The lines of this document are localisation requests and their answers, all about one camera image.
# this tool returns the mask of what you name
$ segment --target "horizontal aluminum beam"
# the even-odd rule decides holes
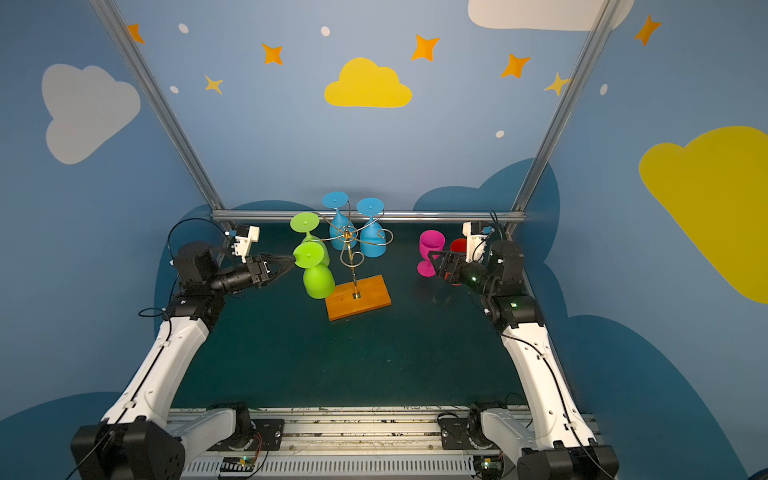
[[[214,210],[211,214],[216,221],[232,222],[287,222],[294,215],[305,210]],[[334,210],[315,210],[325,218],[332,219],[336,214]],[[498,221],[501,223],[520,223],[525,220],[523,212],[497,212]],[[368,217],[352,212],[352,220],[364,221]],[[384,212],[380,222],[390,223],[462,223],[478,220],[491,220],[489,212],[411,212],[393,211]]]

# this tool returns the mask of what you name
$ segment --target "blue wall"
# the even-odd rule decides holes
[[[96,403],[78,396],[121,391],[146,355],[153,326],[136,313],[153,306],[168,228],[204,199],[140,92],[138,115],[83,161],[63,164],[48,149],[48,67],[96,65],[137,89],[88,0],[2,2],[0,40],[0,419],[21,415],[0,421],[0,438],[23,436],[19,429],[34,426],[17,420],[33,412],[66,439],[109,403],[108,394]],[[93,405],[75,422],[55,401],[71,396]],[[53,478],[71,463],[68,442],[59,443],[46,452],[46,461],[56,458]],[[4,469],[34,461],[0,452]],[[13,478],[22,476],[35,478]]]
[[[597,11],[600,2],[583,3]],[[482,188],[535,155],[559,100],[545,89],[556,73],[568,78],[587,37],[485,28],[470,18],[468,0],[118,5],[127,24],[139,25],[139,48],[230,207],[284,200],[318,208],[323,195],[342,190],[353,205],[374,196],[390,210],[435,199],[447,209],[450,199],[433,190]],[[439,38],[432,61],[412,60],[417,35]],[[281,65],[265,64],[262,44],[282,47]],[[519,78],[502,77],[510,54],[531,58]],[[412,100],[401,108],[328,103],[326,86],[361,57],[392,68]],[[207,90],[206,76],[222,81],[218,91]],[[519,184],[525,169],[515,172]],[[480,192],[472,209],[499,208],[496,200]]]
[[[648,15],[662,25],[643,46],[635,35]],[[768,465],[768,305],[718,273],[638,171],[657,144],[730,126],[768,132],[766,18],[765,2],[637,0],[518,231],[564,368],[614,443],[622,479],[736,479]],[[742,208],[726,187],[700,211]],[[737,227],[727,212],[705,218],[714,236]]]

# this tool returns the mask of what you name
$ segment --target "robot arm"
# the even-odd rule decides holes
[[[510,240],[493,242],[487,266],[476,257],[468,262],[467,255],[429,254],[438,277],[452,285],[463,283],[480,295],[485,315],[515,363],[535,425],[534,435],[506,405],[479,403],[468,417],[470,439],[479,448],[497,445],[515,463],[520,479],[613,478],[618,471],[614,450],[598,445],[582,419],[555,359],[544,317],[525,291],[520,247]]]
[[[213,247],[204,242],[179,249],[174,267],[183,292],[165,309],[150,352],[101,422],[80,427],[72,439],[83,480],[179,478],[189,461],[217,442],[251,441],[243,404],[211,409],[174,429],[168,428],[167,416],[187,367],[218,321],[224,295],[266,286],[293,267],[293,256],[248,255],[243,245],[257,240],[253,228],[245,229],[245,242],[236,236],[235,252],[243,262],[227,269],[219,269]]]

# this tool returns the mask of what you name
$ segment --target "wooden block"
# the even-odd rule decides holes
[[[360,292],[360,298],[353,299],[355,287],[352,282],[336,285],[331,296],[326,298],[329,320],[338,320],[392,305],[384,277],[381,275],[357,280],[357,290]]]

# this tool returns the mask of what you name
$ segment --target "star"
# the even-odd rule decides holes
[[[432,61],[432,49],[437,45],[439,38],[433,38],[432,40],[425,40],[424,38],[416,36],[416,51],[413,52],[411,60],[417,58],[426,58]]]
[[[563,88],[563,85],[567,84],[569,81],[571,81],[570,78],[566,78],[563,80],[560,78],[560,72],[557,72],[554,74],[554,83],[544,89],[544,91],[547,90],[554,90],[558,93],[558,97],[560,96],[560,90]]]
[[[650,38],[650,35],[654,33],[654,31],[661,26],[661,23],[656,23],[653,20],[650,19],[650,15],[648,15],[648,20],[645,21],[645,25],[643,25],[643,29],[640,30],[637,35],[634,37],[637,40],[643,41],[643,46],[648,45],[648,39]]]
[[[283,61],[280,60],[280,50],[283,50],[283,47],[270,48],[265,44],[261,44],[261,46],[264,47],[264,51],[266,52],[266,58],[264,58],[265,65],[268,63],[277,63],[278,65],[283,64]]]
[[[514,75],[515,77],[520,78],[520,75],[523,74],[523,67],[530,59],[531,57],[517,58],[513,54],[509,54],[509,65],[507,65],[507,69],[502,73],[502,77]]]
[[[131,33],[131,37],[134,38],[135,41],[139,43],[144,43],[144,39],[139,35],[139,24],[136,25],[129,25],[128,31]]]
[[[215,90],[215,91],[219,92],[219,95],[221,95],[221,90],[219,90],[219,84],[223,80],[213,81],[210,78],[208,78],[208,75],[205,76],[205,79],[208,80],[208,86],[205,87],[205,89],[206,90]]]

